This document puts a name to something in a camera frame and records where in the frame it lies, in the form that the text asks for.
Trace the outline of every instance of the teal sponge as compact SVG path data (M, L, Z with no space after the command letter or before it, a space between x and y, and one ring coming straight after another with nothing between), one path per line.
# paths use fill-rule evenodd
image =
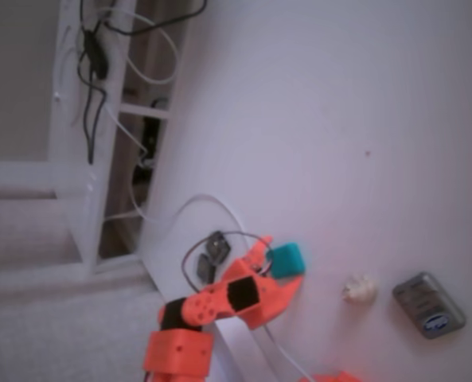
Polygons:
M302 261L301 252L296 243L273 248L272 251L267 252L266 258L273 262L271 275L274 279L282 279L305 273L305 263Z

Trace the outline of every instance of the gray carpet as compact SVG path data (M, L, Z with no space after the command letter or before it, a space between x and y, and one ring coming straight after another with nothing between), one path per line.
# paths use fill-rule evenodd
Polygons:
M139 265L86 276L55 200L0 200L0 382L140 381L162 298Z

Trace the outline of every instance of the small silver box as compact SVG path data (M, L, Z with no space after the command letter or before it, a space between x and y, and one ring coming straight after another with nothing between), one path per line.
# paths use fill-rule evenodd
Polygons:
M396 286L393 296L425 338L441 337L466 324L463 312L427 272Z

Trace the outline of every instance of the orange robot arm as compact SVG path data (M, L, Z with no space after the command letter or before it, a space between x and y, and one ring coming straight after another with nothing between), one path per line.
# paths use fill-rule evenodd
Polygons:
M272 238L264 240L270 243ZM221 281L165 305L159 314L161 330L150 335L144 360L152 382L204 382L209 374L213 336L201 331L203 325L237 316L255 329L287 308L302 276L280 286L274 279L259 275L265 251L266 245L258 242L231 264Z

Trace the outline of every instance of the label sticker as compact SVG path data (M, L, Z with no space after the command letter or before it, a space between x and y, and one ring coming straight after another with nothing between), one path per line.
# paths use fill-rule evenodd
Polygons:
M427 332L441 330L448 325L448 322L448 317L445 314L436 314L425 321L423 328Z

